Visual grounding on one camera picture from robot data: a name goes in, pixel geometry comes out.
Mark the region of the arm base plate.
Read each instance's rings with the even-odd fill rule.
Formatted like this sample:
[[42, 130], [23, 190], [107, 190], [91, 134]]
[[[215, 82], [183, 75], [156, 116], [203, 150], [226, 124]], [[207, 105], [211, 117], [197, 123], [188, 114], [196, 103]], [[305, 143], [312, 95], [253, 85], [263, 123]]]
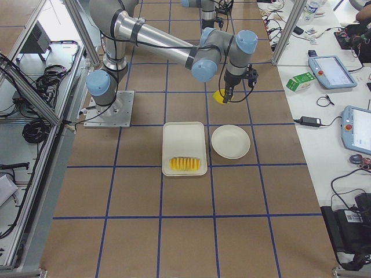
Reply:
[[[108, 110], [99, 105], [87, 111], [87, 121], [83, 122], [86, 128], [116, 128], [130, 127], [135, 91], [118, 91], [115, 102]], [[96, 106], [93, 97], [90, 106]]]

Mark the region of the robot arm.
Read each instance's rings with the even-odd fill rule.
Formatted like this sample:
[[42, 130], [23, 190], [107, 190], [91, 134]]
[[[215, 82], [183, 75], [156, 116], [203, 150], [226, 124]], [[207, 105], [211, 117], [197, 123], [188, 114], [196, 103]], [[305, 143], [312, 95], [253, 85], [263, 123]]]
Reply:
[[213, 1], [213, 0], [181, 0], [184, 8], [199, 8], [201, 10], [202, 29], [214, 28], [216, 23], [219, 29], [224, 26], [224, 19], [220, 14], [227, 18], [232, 12], [234, 1]]
[[250, 30], [236, 35], [206, 27], [199, 45], [192, 45], [164, 31], [133, 18], [137, 1], [90, 1], [90, 16], [101, 33], [113, 43], [130, 42], [153, 54], [164, 56], [184, 65], [192, 76], [207, 83], [217, 74], [223, 64], [224, 89], [215, 92], [220, 103], [234, 103], [234, 88], [241, 80], [248, 80], [254, 89], [258, 73], [250, 58], [256, 50], [258, 37]]

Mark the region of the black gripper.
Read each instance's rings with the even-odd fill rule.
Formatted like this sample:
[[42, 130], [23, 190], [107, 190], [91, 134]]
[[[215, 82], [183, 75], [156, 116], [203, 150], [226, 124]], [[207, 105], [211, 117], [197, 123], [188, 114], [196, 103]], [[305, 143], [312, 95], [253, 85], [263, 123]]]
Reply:
[[234, 75], [230, 71], [224, 73], [224, 82], [225, 82], [225, 95], [223, 98], [223, 103], [231, 102], [234, 93], [234, 87], [240, 84], [242, 75]]

